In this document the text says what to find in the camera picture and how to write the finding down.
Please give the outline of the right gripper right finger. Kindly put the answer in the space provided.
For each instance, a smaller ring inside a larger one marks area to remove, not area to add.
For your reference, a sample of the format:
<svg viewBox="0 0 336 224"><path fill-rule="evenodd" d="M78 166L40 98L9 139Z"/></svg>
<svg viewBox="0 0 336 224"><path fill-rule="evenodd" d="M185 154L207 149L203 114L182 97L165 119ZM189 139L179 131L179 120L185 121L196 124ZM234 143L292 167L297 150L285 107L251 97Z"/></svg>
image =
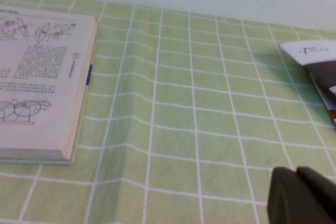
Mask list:
<svg viewBox="0 0 336 224"><path fill-rule="evenodd" d="M296 173L335 223L335 183L307 166L298 167Z"/></svg>

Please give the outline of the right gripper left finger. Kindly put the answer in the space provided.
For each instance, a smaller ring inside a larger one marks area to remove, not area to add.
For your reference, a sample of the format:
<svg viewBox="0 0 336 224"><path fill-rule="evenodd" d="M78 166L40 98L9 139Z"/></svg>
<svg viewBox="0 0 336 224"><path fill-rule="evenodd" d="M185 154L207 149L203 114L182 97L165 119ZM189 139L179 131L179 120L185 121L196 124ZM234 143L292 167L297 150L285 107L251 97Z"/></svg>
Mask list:
<svg viewBox="0 0 336 224"><path fill-rule="evenodd" d="M288 168L272 171L267 213L270 223L314 223L316 201L308 187Z"/></svg>

